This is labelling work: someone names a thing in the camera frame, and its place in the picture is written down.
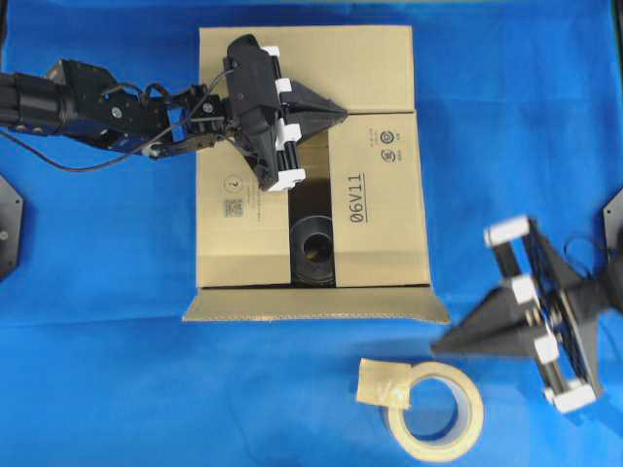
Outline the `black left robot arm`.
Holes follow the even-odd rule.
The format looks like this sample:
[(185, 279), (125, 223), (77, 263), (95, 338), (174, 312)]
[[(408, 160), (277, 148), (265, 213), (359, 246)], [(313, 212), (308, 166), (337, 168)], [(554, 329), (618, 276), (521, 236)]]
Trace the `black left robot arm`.
[(223, 70), (208, 85), (171, 93), (117, 81), (107, 69), (62, 59), (43, 77), (1, 76), (2, 136), (64, 136), (152, 160), (232, 144), (265, 192), (287, 191), (306, 178), (299, 144), (338, 125), (348, 111), (284, 77), (277, 47), (251, 34), (228, 46)]

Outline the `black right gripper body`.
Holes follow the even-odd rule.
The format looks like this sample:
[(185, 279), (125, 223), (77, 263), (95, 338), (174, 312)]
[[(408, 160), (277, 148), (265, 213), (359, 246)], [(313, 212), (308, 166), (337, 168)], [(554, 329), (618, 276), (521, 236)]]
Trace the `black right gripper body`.
[(527, 216), (486, 228), (484, 242), (503, 277), (497, 287), (509, 287), (528, 308), (528, 326), (543, 326), (532, 359), (546, 399), (560, 413), (595, 402), (603, 392), (597, 327), (600, 315), (613, 306), (613, 263), (581, 275)]

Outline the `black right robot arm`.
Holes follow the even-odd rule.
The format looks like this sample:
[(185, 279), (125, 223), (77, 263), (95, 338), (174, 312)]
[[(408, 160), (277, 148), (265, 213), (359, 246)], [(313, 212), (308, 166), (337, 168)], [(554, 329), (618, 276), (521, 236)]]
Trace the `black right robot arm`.
[(502, 280), (432, 344), (432, 352), (529, 358), (545, 398), (560, 413), (594, 403), (603, 393), (599, 317), (622, 308), (621, 255), (583, 276), (527, 216), (492, 225), (483, 238)]

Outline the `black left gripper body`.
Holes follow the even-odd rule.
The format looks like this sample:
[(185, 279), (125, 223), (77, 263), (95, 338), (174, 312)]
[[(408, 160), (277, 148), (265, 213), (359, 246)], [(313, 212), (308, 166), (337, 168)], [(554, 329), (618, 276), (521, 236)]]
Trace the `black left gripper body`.
[(252, 34), (236, 38), (223, 59), (233, 144), (265, 192), (289, 191), (306, 179), (296, 152), (301, 126), (289, 121), (281, 101), (292, 85), (278, 59), (277, 46), (262, 47)]

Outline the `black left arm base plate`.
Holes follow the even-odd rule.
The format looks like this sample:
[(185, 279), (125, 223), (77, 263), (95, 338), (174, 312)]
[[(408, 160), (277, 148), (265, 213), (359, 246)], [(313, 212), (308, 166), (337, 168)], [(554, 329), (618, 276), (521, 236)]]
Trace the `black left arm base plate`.
[(23, 199), (4, 177), (0, 184), (0, 273), (4, 280), (18, 265)]

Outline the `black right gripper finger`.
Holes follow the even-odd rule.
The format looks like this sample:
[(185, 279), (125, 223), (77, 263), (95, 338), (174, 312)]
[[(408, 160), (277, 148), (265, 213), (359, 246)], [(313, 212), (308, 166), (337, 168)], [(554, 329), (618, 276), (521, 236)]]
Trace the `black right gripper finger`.
[(455, 326), (431, 346), (434, 354), (496, 355), (534, 358), (534, 340), (543, 336), (543, 326), (511, 326), (485, 330)]
[(440, 339), (441, 343), (467, 343), (491, 338), (526, 326), (527, 307), (519, 305), (509, 287), (494, 288), (458, 324)]

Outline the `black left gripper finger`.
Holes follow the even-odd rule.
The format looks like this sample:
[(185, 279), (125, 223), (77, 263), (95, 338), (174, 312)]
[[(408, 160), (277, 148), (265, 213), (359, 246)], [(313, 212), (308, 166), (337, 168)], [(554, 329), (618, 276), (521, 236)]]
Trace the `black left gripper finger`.
[(289, 113), (284, 116), (283, 144), (299, 144), (342, 123), (348, 113)]
[(290, 90), (282, 93), (282, 102), (292, 112), (320, 112), (346, 115), (348, 111), (297, 81), (290, 82)]

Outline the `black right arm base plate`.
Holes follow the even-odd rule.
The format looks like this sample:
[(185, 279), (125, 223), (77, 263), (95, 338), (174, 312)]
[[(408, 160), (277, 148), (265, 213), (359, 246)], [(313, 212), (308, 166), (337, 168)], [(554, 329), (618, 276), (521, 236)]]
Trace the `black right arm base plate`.
[(622, 250), (623, 189), (620, 189), (603, 209), (606, 247), (611, 251)]

